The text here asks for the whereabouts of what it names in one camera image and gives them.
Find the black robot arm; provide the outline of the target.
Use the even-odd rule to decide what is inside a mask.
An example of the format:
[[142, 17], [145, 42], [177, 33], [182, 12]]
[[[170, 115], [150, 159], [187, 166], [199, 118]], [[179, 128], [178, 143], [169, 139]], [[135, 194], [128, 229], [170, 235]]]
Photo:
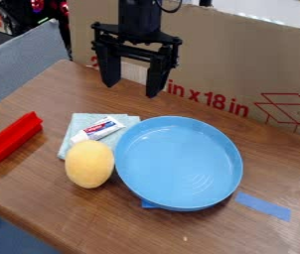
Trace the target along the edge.
[[118, 0], [118, 24], [91, 24], [92, 50], [96, 54], [100, 78], [107, 87], [120, 80], [120, 59], [150, 63], [146, 76], [146, 96], [153, 98], [165, 88], [170, 70], [178, 66], [182, 40], [161, 31], [162, 0]]

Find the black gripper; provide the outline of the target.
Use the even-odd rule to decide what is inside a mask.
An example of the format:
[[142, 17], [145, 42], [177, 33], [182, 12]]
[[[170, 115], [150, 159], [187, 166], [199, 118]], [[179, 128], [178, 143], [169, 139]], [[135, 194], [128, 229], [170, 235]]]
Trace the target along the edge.
[[120, 59], [150, 63], [146, 78], [146, 96], [153, 98], [163, 89], [171, 68], [178, 66], [182, 40], [161, 31], [146, 35], [127, 34], [112, 24], [95, 22], [92, 49], [96, 52], [100, 78], [107, 87], [120, 80]]

